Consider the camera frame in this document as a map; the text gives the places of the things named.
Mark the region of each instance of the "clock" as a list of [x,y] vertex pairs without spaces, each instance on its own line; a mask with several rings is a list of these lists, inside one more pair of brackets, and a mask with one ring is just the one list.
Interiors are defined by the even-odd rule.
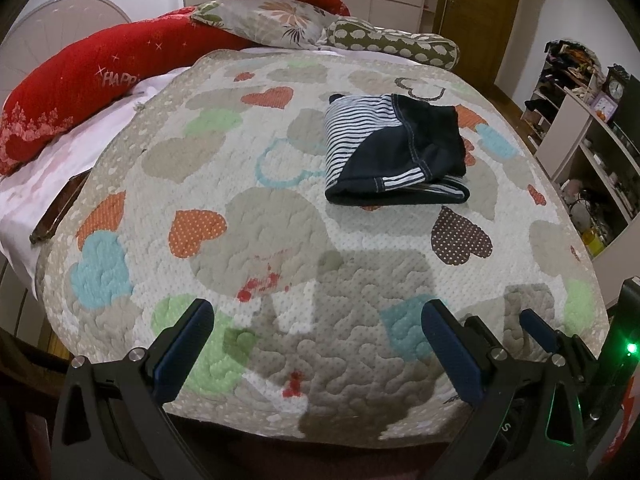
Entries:
[[618,103],[615,102],[611,97],[609,97],[608,94],[600,92],[598,96],[593,100],[591,108],[594,112],[596,112],[596,115],[599,118],[608,123],[610,118],[613,117],[616,108],[618,108]]
[[611,97],[616,103],[622,99],[625,92],[625,85],[629,82],[629,74],[620,65],[609,67],[607,79],[602,85],[602,91]]

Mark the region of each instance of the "yellow bottle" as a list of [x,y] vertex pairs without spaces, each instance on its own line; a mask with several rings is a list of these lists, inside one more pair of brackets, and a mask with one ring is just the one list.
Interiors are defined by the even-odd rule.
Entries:
[[604,250],[604,244],[593,227],[582,233],[582,243],[587,247],[592,258],[598,256]]

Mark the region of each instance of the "phone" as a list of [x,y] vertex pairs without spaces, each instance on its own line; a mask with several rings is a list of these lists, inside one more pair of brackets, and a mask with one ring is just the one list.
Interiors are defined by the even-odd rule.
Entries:
[[82,190],[82,186],[84,186],[87,177],[89,177],[90,171],[91,170],[86,170],[71,177],[65,184],[65,187],[63,187],[55,197],[46,213],[44,213],[38,222],[38,225],[36,225],[33,233],[29,236],[29,240],[32,244],[49,240],[54,234],[56,234],[58,225],[62,222],[67,211],[71,209],[76,198],[78,198],[78,195]]

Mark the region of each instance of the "blue gripper pad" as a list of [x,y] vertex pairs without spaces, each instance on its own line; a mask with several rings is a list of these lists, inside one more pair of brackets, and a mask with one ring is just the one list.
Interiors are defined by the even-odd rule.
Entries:
[[[442,305],[446,312],[441,315],[434,304]],[[447,316],[449,319],[445,320],[442,316]],[[460,399],[476,407],[484,397],[480,368],[451,328],[450,324],[452,323],[456,323],[460,330],[465,330],[440,300],[431,300],[424,304],[422,331],[425,337],[440,360]]]
[[520,313],[520,326],[542,346],[545,352],[558,351],[556,332],[530,308]]
[[162,331],[178,331],[178,334],[171,334],[175,339],[153,370],[152,395],[158,404],[171,402],[178,396],[213,330],[213,323],[213,307],[209,301],[197,299],[193,300],[173,327]]

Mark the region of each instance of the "metal screw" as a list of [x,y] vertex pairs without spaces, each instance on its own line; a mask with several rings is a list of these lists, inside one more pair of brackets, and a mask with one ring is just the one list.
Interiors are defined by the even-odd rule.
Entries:
[[79,355],[77,357],[74,357],[71,361],[71,367],[72,368],[79,368],[81,367],[84,362],[86,361],[86,358],[83,355]]
[[133,350],[129,351],[127,356],[129,357],[130,360],[135,362],[135,361],[140,361],[140,359],[142,359],[145,356],[145,353],[146,353],[146,350],[144,348],[134,348]]
[[504,348],[493,348],[490,355],[495,361],[504,361],[507,358],[507,351]]
[[553,354],[551,356],[551,362],[559,368],[566,364],[566,359],[562,357],[560,354]]

